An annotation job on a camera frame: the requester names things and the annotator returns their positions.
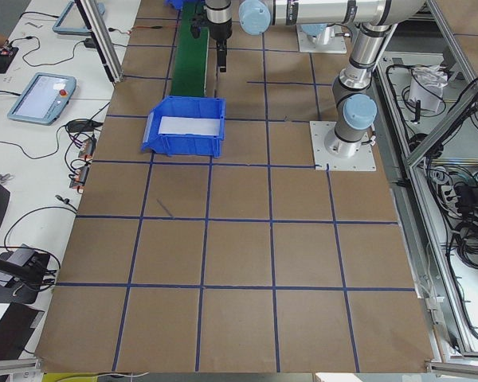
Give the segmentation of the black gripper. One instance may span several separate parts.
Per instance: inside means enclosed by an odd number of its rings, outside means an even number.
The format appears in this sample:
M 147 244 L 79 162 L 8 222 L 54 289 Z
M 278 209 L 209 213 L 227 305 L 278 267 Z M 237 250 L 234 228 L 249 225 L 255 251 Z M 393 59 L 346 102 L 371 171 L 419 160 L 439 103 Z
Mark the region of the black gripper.
M 210 36 L 216 41 L 217 67 L 219 72 L 227 71 L 227 40 L 232 35 L 232 7 L 230 0 L 205 0 L 206 18 Z M 194 15 L 190 19 L 190 33 L 194 39 L 201 36 L 205 19 Z

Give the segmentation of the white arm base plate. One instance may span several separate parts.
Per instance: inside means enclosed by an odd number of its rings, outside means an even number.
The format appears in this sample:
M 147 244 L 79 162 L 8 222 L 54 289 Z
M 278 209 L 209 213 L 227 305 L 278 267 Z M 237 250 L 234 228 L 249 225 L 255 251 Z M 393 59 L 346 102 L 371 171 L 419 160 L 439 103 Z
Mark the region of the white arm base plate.
M 311 144 L 317 170 L 360 171 L 376 170 L 372 145 L 362 143 L 368 139 L 365 132 L 357 143 L 341 143 L 335 137 L 335 122 L 311 121 Z

